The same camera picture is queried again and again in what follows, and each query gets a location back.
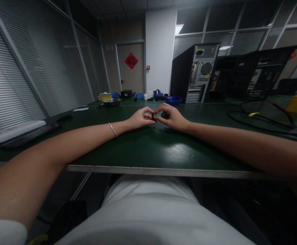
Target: red diamond sign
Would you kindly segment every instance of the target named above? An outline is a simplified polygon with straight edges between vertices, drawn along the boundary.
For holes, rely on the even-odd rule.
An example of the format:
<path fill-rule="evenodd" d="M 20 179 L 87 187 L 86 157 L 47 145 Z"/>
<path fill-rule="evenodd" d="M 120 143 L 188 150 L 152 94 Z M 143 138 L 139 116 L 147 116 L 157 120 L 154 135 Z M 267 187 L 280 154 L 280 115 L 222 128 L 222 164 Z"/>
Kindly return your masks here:
<path fill-rule="evenodd" d="M 136 59 L 136 57 L 130 53 L 130 55 L 128 55 L 127 59 L 125 60 L 125 63 L 131 68 L 133 69 L 134 66 L 137 64 L 138 60 Z"/>

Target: hand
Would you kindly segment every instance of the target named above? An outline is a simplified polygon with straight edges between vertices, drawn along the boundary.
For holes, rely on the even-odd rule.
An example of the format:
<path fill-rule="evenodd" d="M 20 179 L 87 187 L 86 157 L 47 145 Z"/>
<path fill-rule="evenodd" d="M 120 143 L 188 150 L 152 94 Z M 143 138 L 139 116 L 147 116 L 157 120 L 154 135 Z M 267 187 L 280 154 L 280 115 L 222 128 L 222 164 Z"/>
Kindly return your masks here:
<path fill-rule="evenodd" d="M 176 108 L 172 107 L 167 103 L 163 103 L 162 105 L 160 105 L 156 111 L 157 112 L 164 111 L 169 114 L 169 119 L 164 119 L 162 117 L 155 117 L 155 119 L 169 126 L 170 128 L 184 132 L 187 130 L 190 124 L 190 121 L 185 119 Z"/>
<path fill-rule="evenodd" d="M 125 122 L 130 127 L 131 130 L 140 128 L 144 125 L 154 125 L 156 122 L 152 120 L 152 115 L 148 114 L 146 112 L 154 113 L 149 107 L 144 107 L 142 109 L 139 109 L 137 112 L 134 113 L 129 119 L 127 119 Z"/>

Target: computer case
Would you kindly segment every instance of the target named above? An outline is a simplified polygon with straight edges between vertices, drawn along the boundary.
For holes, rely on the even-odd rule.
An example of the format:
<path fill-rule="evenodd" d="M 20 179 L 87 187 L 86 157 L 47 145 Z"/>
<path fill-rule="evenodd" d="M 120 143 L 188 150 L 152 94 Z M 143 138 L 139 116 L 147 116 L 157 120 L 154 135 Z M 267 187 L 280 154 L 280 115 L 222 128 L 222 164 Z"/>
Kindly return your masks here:
<path fill-rule="evenodd" d="M 231 83 L 235 76 L 235 65 L 238 57 L 239 55 L 231 55 L 216 58 L 210 90 L 205 94 L 205 101 L 225 100 L 227 84 Z"/>
<path fill-rule="evenodd" d="M 203 103 L 221 43 L 194 44 L 172 61 L 170 95 Z"/>
<path fill-rule="evenodd" d="M 237 58 L 227 95 L 238 99 L 265 99 L 273 90 L 297 46 L 254 51 Z"/>

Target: stainless steel bowl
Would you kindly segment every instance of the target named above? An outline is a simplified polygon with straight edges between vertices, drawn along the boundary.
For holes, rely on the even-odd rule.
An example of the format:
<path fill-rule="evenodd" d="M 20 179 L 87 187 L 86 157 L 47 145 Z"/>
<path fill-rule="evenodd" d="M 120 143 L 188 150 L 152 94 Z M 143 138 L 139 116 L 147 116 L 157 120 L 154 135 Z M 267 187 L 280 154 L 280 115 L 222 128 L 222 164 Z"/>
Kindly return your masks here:
<path fill-rule="evenodd" d="M 112 107 L 112 106 L 118 106 L 121 103 L 121 99 L 107 99 L 102 100 L 105 107 Z"/>

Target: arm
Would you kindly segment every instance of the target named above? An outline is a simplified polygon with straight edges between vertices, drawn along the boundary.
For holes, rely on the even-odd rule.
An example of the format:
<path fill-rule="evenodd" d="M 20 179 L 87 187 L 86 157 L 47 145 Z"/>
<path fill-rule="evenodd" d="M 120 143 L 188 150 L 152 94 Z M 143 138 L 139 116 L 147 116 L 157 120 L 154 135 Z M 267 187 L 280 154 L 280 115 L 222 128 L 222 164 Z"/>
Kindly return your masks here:
<path fill-rule="evenodd" d="M 146 111 L 154 113 L 145 107 L 126 121 L 111 123 L 116 134 L 155 124 Z M 18 221 L 29 229 L 64 167 L 114 138 L 108 124 L 79 128 L 14 157 L 0 168 L 0 219 Z"/>
<path fill-rule="evenodd" d="M 155 117 L 167 126 L 207 142 L 260 170 L 283 176 L 297 194 L 297 142 L 252 131 L 198 124 L 164 103 L 158 112 L 168 112 L 168 120 Z"/>

